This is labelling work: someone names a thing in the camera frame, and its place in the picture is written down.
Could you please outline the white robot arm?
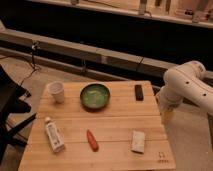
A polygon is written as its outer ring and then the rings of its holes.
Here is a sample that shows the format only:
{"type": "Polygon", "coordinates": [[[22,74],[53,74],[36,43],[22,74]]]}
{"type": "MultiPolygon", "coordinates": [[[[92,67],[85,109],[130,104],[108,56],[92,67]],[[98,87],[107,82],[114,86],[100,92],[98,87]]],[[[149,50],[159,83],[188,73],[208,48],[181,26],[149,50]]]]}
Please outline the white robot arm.
{"type": "Polygon", "coordinates": [[[169,68],[163,75],[164,85],[156,94],[163,119],[186,98],[207,113],[210,142],[213,150],[213,87],[204,83],[206,69],[199,61],[189,61],[169,68]]]}

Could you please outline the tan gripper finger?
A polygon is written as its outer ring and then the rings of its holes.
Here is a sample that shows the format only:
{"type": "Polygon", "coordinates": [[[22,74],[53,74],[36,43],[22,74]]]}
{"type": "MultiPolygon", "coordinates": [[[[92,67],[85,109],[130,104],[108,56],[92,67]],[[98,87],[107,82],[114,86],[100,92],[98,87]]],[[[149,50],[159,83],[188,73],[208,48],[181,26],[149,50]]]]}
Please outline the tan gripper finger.
{"type": "Polygon", "coordinates": [[[164,125],[168,124],[170,120],[173,118],[174,113],[172,111],[164,112],[162,115],[162,123],[164,125]]]}

